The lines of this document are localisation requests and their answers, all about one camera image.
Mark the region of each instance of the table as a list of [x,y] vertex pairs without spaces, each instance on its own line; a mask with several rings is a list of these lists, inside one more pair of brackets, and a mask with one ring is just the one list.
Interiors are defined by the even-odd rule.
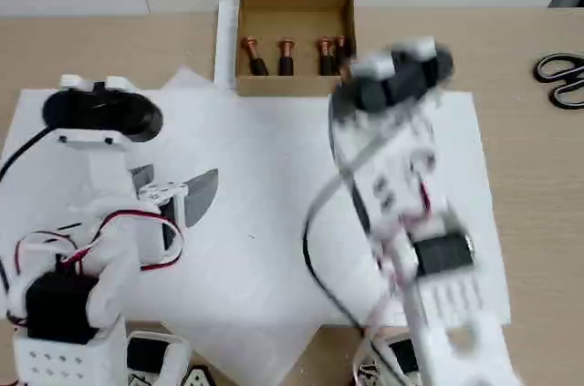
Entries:
[[[214,29],[215,15],[206,13],[0,18],[0,136],[19,90],[55,87],[62,73],[121,75],[156,89],[185,64],[210,78]],[[474,92],[483,135],[511,297],[512,360],[528,385],[579,384],[584,117],[551,107],[549,87],[530,71],[548,52],[584,50],[584,11],[358,8],[356,30],[361,54],[419,35],[453,51],[451,86]],[[10,334],[0,326],[6,380],[14,376]],[[284,384],[347,384],[357,344],[350,329],[322,328]]]

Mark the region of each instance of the brown cardboard box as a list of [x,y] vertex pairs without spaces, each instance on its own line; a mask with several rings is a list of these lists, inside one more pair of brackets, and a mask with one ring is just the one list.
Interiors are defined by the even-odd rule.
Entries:
[[[257,38],[270,76],[252,76],[242,37]],[[242,96],[326,96],[338,79],[318,74],[320,37],[344,35],[356,49],[353,0],[239,0],[235,76]],[[294,76],[278,76],[278,42],[291,37]]]

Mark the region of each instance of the black scissors handle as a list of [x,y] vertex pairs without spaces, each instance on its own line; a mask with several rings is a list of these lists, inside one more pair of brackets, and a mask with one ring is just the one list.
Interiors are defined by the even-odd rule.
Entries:
[[[572,64],[570,68],[561,69],[554,73],[546,73],[544,66],[550,62],[568,62]],[[551,83],[563,80],[566,83],[554,88],[549,93],[549,101],[564,110],[584,109],[584,100],[578,102],[568,102],[562,96],[568,92],[584,88],[584,57],[572,53],[554,53],[541,58],[533,68],[534,78],[541,83]]]

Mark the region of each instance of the white robotic arm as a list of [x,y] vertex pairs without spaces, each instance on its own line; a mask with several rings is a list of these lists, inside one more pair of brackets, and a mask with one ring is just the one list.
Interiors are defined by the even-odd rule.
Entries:
[[439,96],[434,86],[452,68],[450,53],[433,38],[400,43],[351,64],[331,99],[333,153],[342,149],[342,158],[353,159],[380,135],[391,140],[359,169],[336,156],[353,202],[358,194],[365,208],[356,205],[361,221],[367,215],[362,224],[373,254],[397,282],[410,327],[411,341],[373,339],[372,357],[385,366],[372,384],[521,384],[472,236],[433,175],[439,153],[421,105]]
[[[169,266],[183,249],[187,185],[148,184],[137,191],[125,160],[133,142],[160,131],[162,114],[123,78],[94,84],[65,76],[61,84],[44,118],[56,141],[87,159],[95,198],[77,226],[36,232],[16,244],[7,304],[17,325],[19,379],[28,386],[126,386],[146,373],[148,384],[179,385],[189,343],[157,333],[128,340],[121,316],[139,273]],[[133,121],[126,114],[134,114]],[[154,361],[146,357],[152,346]],[[133,365],[127,366],[127,354]]]

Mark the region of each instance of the white foam sheet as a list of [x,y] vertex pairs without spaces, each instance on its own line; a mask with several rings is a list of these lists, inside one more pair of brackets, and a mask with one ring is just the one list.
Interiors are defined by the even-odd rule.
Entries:
[[[218,83],[215,71],[215,84]],[[182,66],[162,89],[196,89],[194,95],[234,95],[227,90],[199,90],[209,88],[211,84],[210,80]],[[316,324],[287,327],[234,324],[213,327],[164,322],[164,325],[173,333],[190,340],[194,350],[242,386],[279,384],[318,330]]]
[[[163,320],[187,335],[195,324],[215,328],[210,336],[235,325],[268,330],[345,323],[309,278],[300,244],[308,205],[335,172],[327,101],[242,99],[206,90],[146,93],[162,108],[165,125],[156,139],[135,145],[129,167],[153,162],[161,181],[218,168],[219,189],[187,233],[183,260],[141,277],[128,296],[128,317]],[[40,108],[50,92],[23,91],[4,155],[41,129]],[[472,96],[447,94],[440,113],[429,108],[445,188],[474,233],[497,311],[507,322],[505,272]],[[70,220],[67,202],[88,198],[83,165],[78,152],[50,137],[19,160],[0,190],[4,242],[13,245],[31,229]],[[323,279],[365,318],[383,283],[344,191],[322,212],[310,242]],[[388,324],[402,320],[399,311],[386,318]]]

